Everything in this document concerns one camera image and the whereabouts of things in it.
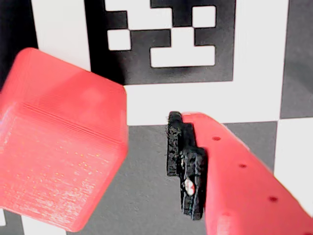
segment black object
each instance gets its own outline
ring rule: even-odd
[[[179,176],[181,210],[193,220],[202,218],[206,193],[207,154],[198,148],[193,125],[171,112],[168,123],[167,176]]]

